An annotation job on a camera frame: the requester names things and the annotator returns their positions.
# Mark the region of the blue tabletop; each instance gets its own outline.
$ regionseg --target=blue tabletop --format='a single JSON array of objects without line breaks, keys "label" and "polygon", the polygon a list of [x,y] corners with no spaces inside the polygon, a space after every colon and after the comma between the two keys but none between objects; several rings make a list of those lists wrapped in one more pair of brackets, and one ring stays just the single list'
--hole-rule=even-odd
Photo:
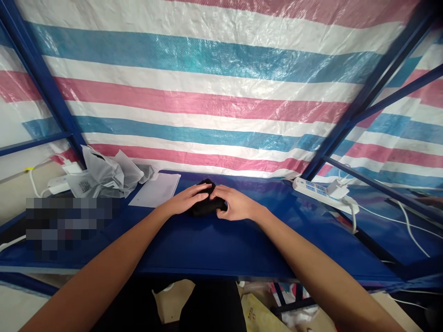
[{"label": "blue tabletop", "polygon": [[[294,191],[288,181],[164,172],[181,174],[176,192],[205,178],[240,190],[265,205],[364,285],[400,282],[322,204]],[[19,243],[0,253],[0,271],[72,273],[81,269],[152,211],[151,208],[127,205],[140,188],[141,185],[127,199],[121,200],[118,219],[107,223],[104,229],[83,240],[74,250],[58,255],[55,261],[36,261],[33,253],[26,250],[25,244]],[[173,216],[154,238],[136,271],[190,278],[211,276],[241,280],[295,280],[275,246],[254,222],[221,220],[215,214],[204,218],[193,218],[186,213]]]},{"label": "blue tabletop", "polygon": [[[354,198],[359,205],[379,215],[405,222],[405,217],[400,207],[387,199],[389,196],[370,186],[349,186],[349,196]],[[409,190],[396,188],[402,194],[415,197]],[[442,191],[426,190],[432,195],[441,196]],[[422,227],[443,237],[443,230],[428,221],[407,212],[412,225]],[[400,263],[410,265],[427,259],[425,254],[416,246],[407,231],[407,226],[373,215],[363,209],[357,214],[357,226],[375,240],[380,246],[394,256]],[[423,230],[412,228],[412,233],[417,242],[431,256],[443,255],[443,239]]]}]

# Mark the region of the person's left hand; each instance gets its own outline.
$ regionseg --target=person's left hand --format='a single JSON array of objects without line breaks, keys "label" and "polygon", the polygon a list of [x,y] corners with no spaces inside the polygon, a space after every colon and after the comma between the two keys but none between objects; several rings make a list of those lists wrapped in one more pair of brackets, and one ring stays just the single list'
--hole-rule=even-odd
[{"label": "person's left hand", "polygon": [[178,193],[170,200],[164,202],[157,209],[163,210],[166,214],[174,215],[185,212],[190,209],[195,203],[204,200],[208,197],[208,193],[197,194],[199,191],[210,188],[211,184],[195,184],[188,189]]}]

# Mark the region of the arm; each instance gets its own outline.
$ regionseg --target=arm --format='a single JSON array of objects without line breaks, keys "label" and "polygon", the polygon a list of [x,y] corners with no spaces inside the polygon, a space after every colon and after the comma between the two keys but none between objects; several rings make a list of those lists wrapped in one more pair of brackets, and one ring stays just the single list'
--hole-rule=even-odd
[{"label": "arm", "polygon": [[157,207],[83,267],[20,331],[89,331],[128,281],[163,224],[208,197],[196,193],[210,186],[192,186]]},{"label": "arm", "polygon": [[337,263],[275,217],[266,207],[237,190],[217,186],[228,220],[251,219],[271,239],[316,303],[343,331],[404,331],[400,325]]}]

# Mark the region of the white paper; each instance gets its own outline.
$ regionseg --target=white paper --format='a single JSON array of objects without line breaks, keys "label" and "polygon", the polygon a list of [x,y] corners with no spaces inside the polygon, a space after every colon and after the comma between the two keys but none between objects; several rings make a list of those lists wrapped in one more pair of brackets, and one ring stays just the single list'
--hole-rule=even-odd
[{"label": "white paper", "polygon": [[143,185],[129,205],[156,208],[174,196],[180,176],[159,173],[155,181],[148,181]]}]

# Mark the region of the person's right hand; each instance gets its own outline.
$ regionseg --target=person's right hand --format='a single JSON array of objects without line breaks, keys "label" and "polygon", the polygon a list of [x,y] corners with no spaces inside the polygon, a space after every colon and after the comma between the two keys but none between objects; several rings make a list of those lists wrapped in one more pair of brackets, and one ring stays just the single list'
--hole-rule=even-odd
[{"label": "person's right hand", "polygon": [[217,209],[217,217],[220,219],[254,220],[257,214],[264,208],[263,205],[258,204],[245,194],[224,185],[216,186],[210,199],[213,200],[215,197],[224,199],[228,204],[227,211]]}]

